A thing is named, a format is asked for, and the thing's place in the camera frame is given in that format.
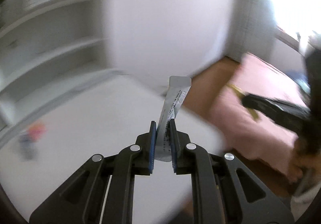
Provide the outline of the right hand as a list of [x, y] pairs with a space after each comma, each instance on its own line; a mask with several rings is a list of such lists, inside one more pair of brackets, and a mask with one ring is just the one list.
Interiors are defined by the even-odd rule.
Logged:
[[289, 182], [296, 183], [303, 177], [304, 169], [315, 170], [317, 163], [317, 156], [305, 155], [301, 152], [301, 148], [298, 145], [294, 146], [286, 174]]

